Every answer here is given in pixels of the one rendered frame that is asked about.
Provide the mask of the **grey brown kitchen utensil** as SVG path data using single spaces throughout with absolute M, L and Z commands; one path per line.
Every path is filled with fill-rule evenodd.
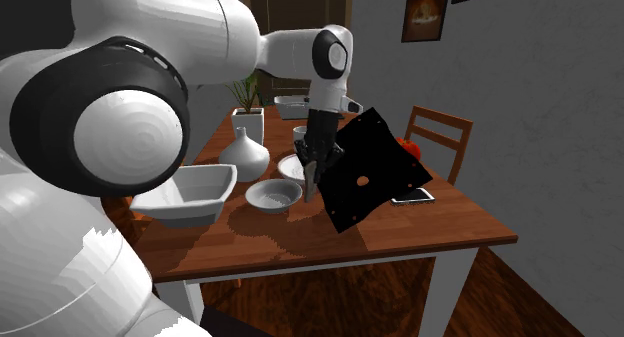
M 317 162 L 310 161 L 304 166 L 304 201 L 306 203 L 310 202 L 316 193 L 317 185 L 315 183 L 315 173 L 317 169 Z

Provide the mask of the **white rectangular dish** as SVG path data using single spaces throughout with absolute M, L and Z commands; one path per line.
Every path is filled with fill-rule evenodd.
M 308 118 L 308 96 L 276 96 L 274 103 L 282 120 L 305 120 Z

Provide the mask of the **white round bowl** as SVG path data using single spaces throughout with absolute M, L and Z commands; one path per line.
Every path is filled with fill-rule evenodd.
M 278 163 L 278 171 L 284 179 L 299 185 L 305 184 L 304 168 L 296 154 L 284 157 Z

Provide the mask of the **black square panel with holes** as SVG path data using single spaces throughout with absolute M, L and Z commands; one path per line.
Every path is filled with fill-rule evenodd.
M 419 160 L 395 140 L 374 108 L 341 128 L 336 143 L 344 155 L 323 172 L 318 190 L 339 233 L 390 199 L 432 180 Z

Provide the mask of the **potted plant in white pot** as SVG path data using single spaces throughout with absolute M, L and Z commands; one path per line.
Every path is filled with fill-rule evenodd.
M 264 107 L 259 92 L 256 73 L 227 85 L 238 107 L 231 114 L 234 130 L 245 127 L 246 134 L 260 145 L 264 144 Z

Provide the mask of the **white round vase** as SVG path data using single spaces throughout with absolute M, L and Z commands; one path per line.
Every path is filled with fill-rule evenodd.
M 270 153 L 266 147 L 247 136 L 245 127 L 237 127 L 236 139 L 219 155 L 221 164 L 235 165 L 238 182 L 252 182 L 267 170 Z

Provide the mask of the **grey round bowl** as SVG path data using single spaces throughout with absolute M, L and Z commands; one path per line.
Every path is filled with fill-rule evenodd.
M 288 210 L 303 195 L 301 186 L 287 179 L 267 179 L 249 187 L 247 202 L 264 213 L 275 214 Z

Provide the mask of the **red tomato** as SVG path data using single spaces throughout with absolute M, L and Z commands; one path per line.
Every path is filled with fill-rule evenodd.
M 419 146 L 417 144 L 415 144 L 414 142 L 412 142 L 409 139 L 404 139 L 404 138 L 400 138 L 400 137 L 397 137 L 396 141 L 405 151 L 410 153 L 417 160 L 421 159 L 421 150 L 420 150 L 420 148 L 419 148 Z

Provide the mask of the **black smartphone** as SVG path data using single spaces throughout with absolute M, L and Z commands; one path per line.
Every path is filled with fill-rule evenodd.
M 390 199 L 392 205 L 415 205 L 415 204 L 428 204 L 434 203 L 435 197 L 431 195 L 426 189 L 414 188 L 411 192 Z

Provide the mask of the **wooden table with white legs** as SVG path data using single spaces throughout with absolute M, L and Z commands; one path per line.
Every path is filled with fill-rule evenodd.
M 357 226 L 337 233 L 321 198 L 266 214 L 235 186 L 211 226 L 167 229 L 129 199 L 103 202 L 146 264 L 161 298 L 199 320 L 205 282 L 432 257 L 433 276 L 418 337 L 443 337 L 479 248 L 517 241 L 517 235 L 440 176 L 426 186 L 429 205 L 384 203 Z

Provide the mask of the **white square bowl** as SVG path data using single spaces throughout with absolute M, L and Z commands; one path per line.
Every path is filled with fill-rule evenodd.
M 163 184 L 135 196 L 130 209 L 168 228 L 212 225 L 232 193 L 237 175 L 231 164 L 183 166 Z

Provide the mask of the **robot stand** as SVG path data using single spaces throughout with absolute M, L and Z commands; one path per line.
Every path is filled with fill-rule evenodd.
M 209 305 L 204 307 L 199 325 L 212 337 L 273 337 Z

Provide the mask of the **dark framed orange wall picture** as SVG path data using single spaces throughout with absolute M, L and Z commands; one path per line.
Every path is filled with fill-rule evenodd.
M 406 0 L 402 43 L 441 39 L 448 0 Z

